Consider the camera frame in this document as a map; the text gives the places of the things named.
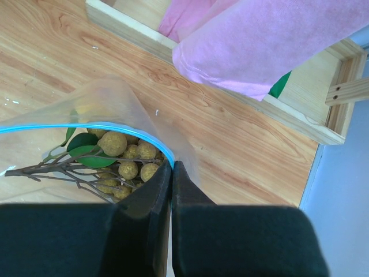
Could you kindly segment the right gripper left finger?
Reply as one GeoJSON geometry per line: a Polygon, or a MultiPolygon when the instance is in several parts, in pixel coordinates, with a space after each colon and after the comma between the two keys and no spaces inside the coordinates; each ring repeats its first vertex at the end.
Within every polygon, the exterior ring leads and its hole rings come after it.
{"type": "Polygon", "coordinates": [[[116,204],[1,205],[2,276],[164,276],[172,168],[116,204]]]}

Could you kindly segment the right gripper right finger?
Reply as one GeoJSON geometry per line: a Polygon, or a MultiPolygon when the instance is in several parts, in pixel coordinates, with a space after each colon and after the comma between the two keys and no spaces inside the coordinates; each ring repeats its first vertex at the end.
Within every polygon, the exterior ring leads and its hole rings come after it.
{"type": "Polygon", "coordinates": [[[298,208],[217,205],[176,162],[172,181],[176,276],[328,276],[314,228],[298,208]]]}

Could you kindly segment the brown longan bunch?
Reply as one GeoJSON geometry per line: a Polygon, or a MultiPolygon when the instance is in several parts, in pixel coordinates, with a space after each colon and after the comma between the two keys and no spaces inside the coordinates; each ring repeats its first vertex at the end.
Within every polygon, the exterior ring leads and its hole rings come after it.
{"type": "Polygon", "coordinates": [[[118,202],[166,161],[135,136],[87,128],[35,129],[1,136],[3,203],[118,202]]]}

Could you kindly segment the clear zip top bag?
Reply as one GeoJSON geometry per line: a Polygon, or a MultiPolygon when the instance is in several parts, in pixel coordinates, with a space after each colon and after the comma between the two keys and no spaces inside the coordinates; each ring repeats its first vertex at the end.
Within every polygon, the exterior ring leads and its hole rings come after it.
{"type": "Polygon", "coordinates": [[[1,121],[1,203],[99,203],[62,173],[49,173],[37,182],[8,177],[7,171],[40,163],[49,153],[66,150],[68,128],[122,132],[157,147],[171,164],[184,163],[199,183],[197,158],[187,139],[165,119],[145,110],[129,85],[117,77],[91,81],[68,97],[38,110],[1,121]]]}

